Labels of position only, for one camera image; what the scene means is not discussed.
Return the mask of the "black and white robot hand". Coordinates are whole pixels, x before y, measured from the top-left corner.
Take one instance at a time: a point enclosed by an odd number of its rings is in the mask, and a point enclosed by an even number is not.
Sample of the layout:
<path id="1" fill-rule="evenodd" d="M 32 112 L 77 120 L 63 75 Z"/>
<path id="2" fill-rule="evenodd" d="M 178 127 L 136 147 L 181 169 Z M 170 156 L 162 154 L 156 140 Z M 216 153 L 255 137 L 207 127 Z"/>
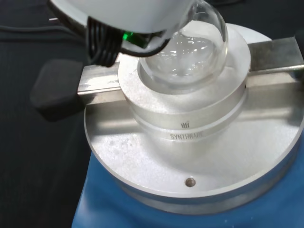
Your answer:
<path id="1" fill-rule="evenodd" d="M 91 65 L 111 67 L 120 53 L 161 52 L 194 12 L 192 0 L 49 0 L 59 21 L 85 42 Z"/>

